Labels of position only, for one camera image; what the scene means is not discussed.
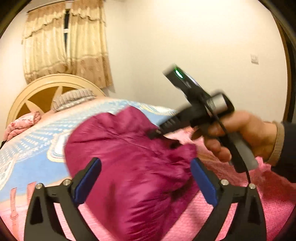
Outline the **dark sleeve forearm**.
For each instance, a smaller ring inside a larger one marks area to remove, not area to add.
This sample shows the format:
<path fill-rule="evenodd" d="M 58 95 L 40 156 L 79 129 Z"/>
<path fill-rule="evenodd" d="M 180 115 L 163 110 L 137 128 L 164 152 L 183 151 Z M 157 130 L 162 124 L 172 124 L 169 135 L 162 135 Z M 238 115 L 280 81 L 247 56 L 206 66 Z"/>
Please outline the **dark sleeve forearm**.
<path fill-rule="evenodd" d="M 277 134 L 267 164 L 271 165 L 274 173 L 295 183 L 295 123 L 273 123 Z"/>

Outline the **person's right hand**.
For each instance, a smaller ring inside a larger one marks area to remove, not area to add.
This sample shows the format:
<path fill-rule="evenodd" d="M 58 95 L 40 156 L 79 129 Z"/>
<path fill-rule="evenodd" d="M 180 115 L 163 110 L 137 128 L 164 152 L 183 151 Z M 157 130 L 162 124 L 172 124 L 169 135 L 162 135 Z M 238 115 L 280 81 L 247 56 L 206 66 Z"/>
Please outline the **person's right hand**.
<path fill-rule="evenodd" d="M 261 157 L 267 163 L 273 152 L 277 128 L 273 122 L 266 122 L 246 111 L 235 111 L 222 117 L 210 126 L 201 126 L 191 121 L 194 129 L 191 139 L 203 137 L 205 147 L 221 162 L 229 162 L 234 153 L 226 138 L 239 147 L 246 147 L 255 157 Z"/>

